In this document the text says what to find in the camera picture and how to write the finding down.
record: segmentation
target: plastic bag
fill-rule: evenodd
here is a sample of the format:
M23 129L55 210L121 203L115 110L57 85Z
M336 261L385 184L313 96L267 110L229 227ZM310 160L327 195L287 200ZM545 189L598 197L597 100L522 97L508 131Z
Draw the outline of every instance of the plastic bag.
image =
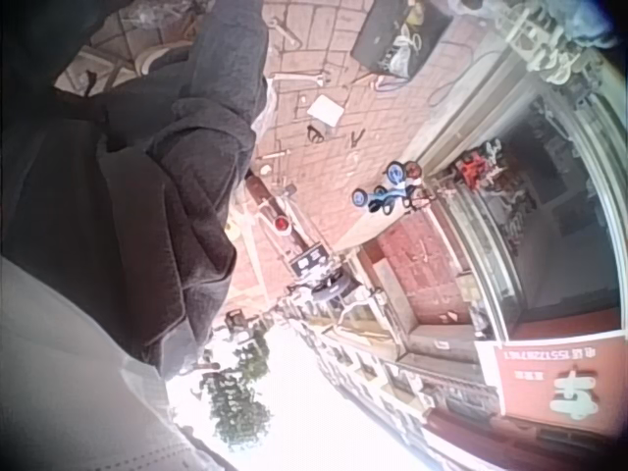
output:
M268 86L266 87L266 107L255 119L251 128L255 131L255 142L259 142L264 133L273 125L275 117L275 109L277 108L277 92L273 87L273 80L266 78Z
M191 10L193 0L138 0L128 9L125 21L143 29L167 26Z

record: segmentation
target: shop display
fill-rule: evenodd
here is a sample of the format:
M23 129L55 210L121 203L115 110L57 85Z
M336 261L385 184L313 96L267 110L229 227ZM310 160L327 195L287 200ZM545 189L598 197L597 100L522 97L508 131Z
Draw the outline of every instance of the shop display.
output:
M516 166L506 163L501 141L487 140L465 151L454 162L453 170L454 180L462 180L485 200L509 251L516 256L526 216L537 203Z

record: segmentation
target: blue scooter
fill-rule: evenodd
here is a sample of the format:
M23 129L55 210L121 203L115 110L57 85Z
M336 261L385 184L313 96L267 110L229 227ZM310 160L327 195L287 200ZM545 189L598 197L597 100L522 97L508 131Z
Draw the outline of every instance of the blue scooter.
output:
M381 209L387 216L393 212L398 199L401 200L404 208L412 208L412 195L418 186L406 184L405 180L408 177L413 180L419 179L422 174L421 167L416 162L401 164L394 161L387 166L385 174L394 188L386 189L378 184L372 193L357 188L351 194L353 204L358 208L368 206L370 213L376 213Z

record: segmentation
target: tree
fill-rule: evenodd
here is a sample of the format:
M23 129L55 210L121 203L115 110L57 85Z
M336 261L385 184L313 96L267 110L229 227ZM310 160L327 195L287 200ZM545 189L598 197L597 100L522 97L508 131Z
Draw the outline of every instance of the tree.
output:
M234 354L238 357L236 369L249 383L254 383L266 376L269 372L268 356L270 349L260 331L253 333L252 341L247 346L237 349Z
M255 445L268 433L270 410L255 398L251 381L242 371L208 373L203 383L212 398L216 433L230 448Z

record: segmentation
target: paper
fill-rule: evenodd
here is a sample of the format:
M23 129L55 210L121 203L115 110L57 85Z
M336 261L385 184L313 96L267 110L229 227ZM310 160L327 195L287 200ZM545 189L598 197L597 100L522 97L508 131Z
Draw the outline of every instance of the paper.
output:
M343 113L344 108L325 95L319 96L307 110L308 115L313 116L332 128L338 124L338 120Z

